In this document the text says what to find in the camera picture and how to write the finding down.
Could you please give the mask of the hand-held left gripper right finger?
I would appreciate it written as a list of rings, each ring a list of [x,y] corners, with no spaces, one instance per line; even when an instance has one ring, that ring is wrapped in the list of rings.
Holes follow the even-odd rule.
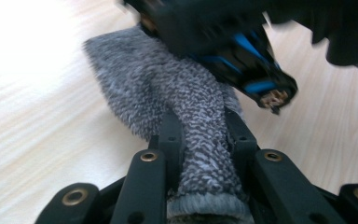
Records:
[[[225,110],[231,154],[255,224],[344,224],[323,194],[282,152],[262,149],[240,118]]]

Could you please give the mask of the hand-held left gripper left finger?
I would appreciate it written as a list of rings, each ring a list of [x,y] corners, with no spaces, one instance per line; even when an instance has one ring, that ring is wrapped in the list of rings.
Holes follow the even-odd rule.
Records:
[[[185,147],[181,121],[169,110],[160,133],[133,156],[110,224],[167,224],[167,194],[178,189]]]

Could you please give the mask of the blue toy car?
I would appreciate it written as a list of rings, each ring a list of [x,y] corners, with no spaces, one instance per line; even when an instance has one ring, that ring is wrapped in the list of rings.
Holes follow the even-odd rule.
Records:
[[[227,43],[205,52],[189,52],[220,82],[227,83],[261,107],[279,115],[295,98],[296,80],[275,59],[263,26],[234,34]]]

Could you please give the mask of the grey cloth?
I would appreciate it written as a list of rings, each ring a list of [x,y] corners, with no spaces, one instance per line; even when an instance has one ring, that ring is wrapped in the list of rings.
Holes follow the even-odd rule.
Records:
[[[226,109],[241,112],[235,91],[138,26],[93,37],[84,50],[108,105],[134,134],[160,134],[167,111],[181,121],[184,163],[178,188],[168,193],[168,223],[254,224],[225,117]]]

